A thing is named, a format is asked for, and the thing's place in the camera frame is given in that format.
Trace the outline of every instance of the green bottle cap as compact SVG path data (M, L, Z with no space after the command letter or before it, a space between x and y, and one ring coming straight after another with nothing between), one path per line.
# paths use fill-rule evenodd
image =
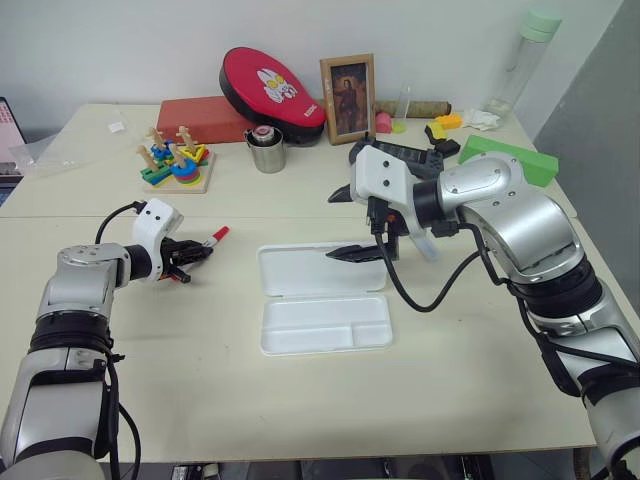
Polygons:
M536 43L545 43L553 38L562 23L562 18L549 8L534 6L527 12L527 18L520 27L520 35Z

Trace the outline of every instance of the framed picture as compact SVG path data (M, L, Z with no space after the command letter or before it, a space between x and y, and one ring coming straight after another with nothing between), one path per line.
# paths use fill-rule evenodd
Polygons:
M325 58L320 69L331 144L375 136L373 55Z

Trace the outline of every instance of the red pillow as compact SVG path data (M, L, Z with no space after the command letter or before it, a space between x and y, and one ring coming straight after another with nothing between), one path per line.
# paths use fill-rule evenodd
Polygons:
M290 143L312 143L324 128L324 109L287 67L258 50L229 50L220 69L220 87L243 117L272 125Z

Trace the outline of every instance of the white plastic tray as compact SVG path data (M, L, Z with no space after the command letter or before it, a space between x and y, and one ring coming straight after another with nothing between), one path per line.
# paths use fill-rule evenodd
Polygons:
M393 333L382 261L326 257L350 243L268 245L258 250L265 293L260 347L266 355L383 348Z

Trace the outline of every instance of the stainless steel cup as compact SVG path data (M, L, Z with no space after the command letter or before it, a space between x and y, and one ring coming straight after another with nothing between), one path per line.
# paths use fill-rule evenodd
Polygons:
M282 132L277 128L260 125L244 132L256 168L263 173L276 173L285 166Z

